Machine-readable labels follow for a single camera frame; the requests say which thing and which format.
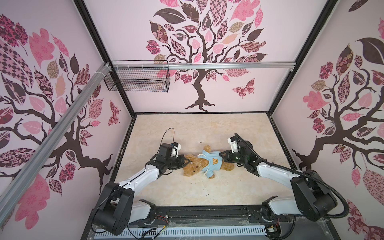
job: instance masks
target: pink wall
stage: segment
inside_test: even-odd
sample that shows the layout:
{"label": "pink wall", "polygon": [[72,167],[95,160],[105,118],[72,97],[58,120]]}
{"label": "pink wall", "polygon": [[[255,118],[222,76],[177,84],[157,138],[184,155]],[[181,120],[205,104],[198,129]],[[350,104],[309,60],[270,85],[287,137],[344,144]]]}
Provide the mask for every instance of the pink wall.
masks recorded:
{"label": "pink wall", "polygon": [[[0,14],[3,192],[102,60],[70,0],[7,2]],[[79,239],[129,121],[119,94],[102,82],[1,227],[1,238]]]}
{"label": "pink wall", "polygon": [[354,2],[337,6],[274,119],[297,165],[348,200],[340,238],[383,239],[384,2]]}
{"label": "pink wall", "polygon": [[[242,56],[253,54],[259,54],[257,59],[260,61],[294,61],[325,2],[117,0],[110,4],[103,0],[86,1],[112,60],[166,58],[171,61],[175,58],[175,63],[208,63],[210,54],[212,62],[226,58],[237,62]],[[105,9],[114,14],[105,14]],[[198,28],[199,22],[212,23],[212,31],[203,27],[191,30]],[[243,28],[248,24],[249,31],[243,36]],[[186,26],[190,26],[190,31],[186,31]],[[258,31],[260,35],[252,38]],[[248,69],[239,74],[223,69],[202,70],[198,71],[196,79],[193,72],[172,71],[167,93],[127,92],[134,110],[267,111],[287,69]],[[182,81],[184,74],[190,79]],[[215,79],[207,78],[208,74],[214,74]]]}

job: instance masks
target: wire mesh basket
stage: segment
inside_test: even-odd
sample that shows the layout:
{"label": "wire mesh basket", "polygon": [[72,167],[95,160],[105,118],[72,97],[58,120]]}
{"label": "wire mesh basket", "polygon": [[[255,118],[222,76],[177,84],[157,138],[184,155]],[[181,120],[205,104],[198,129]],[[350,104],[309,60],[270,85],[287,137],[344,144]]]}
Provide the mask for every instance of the wire mesh basket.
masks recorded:
{"label": "wire mesh basket", "polygon": [[109,91],[118,91],[120,81],[125,91],[168,92],[170,76],[168,61],[126,60],[113,61],[115,73],[104,78]]}

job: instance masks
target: butterfly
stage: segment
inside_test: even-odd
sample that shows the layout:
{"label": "butterfly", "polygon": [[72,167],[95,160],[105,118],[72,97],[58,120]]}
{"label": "butterfly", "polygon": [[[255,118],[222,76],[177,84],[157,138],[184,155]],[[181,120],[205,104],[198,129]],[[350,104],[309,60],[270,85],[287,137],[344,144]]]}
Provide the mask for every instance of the butterfly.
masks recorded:
{"label": "butterfly", "polygon": [[112,125],[112,124],[117,124],[119,123],[119,113],[120,113],[120,110],[118,107],[115,107],[115,104],[110,100],[109,101],[109,105],[111,107],[111,110],[112,110],[112,113],[113,115],[109,118],[109,121],[108,121],[108,126]]}
{"label": "butterfly", "polygon": [[240,97],[244,97],[247,93],[253,93],[254,94],[254,90],[255,88],[252,87],[253,85],[255,84],[255,79],[252,79],[250,80],[247,85],[245,86],[245,88],[234,88],[232,90],[235,91],[235,93],[239,93],[239,96]]}

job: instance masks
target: brown teddy bear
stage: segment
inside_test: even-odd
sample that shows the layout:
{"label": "brown teddy bear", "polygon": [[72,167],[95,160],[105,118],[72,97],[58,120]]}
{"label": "brown teddy bear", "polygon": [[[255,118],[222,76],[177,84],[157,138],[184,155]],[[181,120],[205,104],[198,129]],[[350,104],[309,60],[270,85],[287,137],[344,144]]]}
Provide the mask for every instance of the brown teddy bear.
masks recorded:
{"label": "brown teddy bear", "polygon": [[185,156],[190,163],[183,168],[184,176],[190,177],[202,171],[209,179],[212,179],[215,177],[214,170],[231,171],[235,168],[233,163],[223,161],[219,156],[219,151],[211,152],[211,146],[205,145],[203,149],[203,153],[197,157],[191,154]]}

